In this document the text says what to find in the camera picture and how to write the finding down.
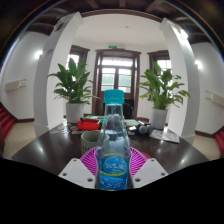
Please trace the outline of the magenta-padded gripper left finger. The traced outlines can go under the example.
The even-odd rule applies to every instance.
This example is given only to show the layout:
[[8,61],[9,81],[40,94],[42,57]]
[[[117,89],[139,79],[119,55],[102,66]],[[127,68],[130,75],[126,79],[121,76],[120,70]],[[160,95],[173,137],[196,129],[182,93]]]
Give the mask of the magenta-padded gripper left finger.
[[87,151],[80,159],[72,158],[60,172],[59,177],[81,187],[94,189],[97,175],[95,148]]

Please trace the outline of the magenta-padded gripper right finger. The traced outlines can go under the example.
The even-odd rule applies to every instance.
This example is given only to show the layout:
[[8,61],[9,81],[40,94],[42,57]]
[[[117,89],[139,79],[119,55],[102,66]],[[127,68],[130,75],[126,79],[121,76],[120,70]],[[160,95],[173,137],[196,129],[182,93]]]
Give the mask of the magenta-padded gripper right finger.
[[134,188],[143,187],[168,175],[155,158],[147,158],[135,148],[131,152],[129,171]]

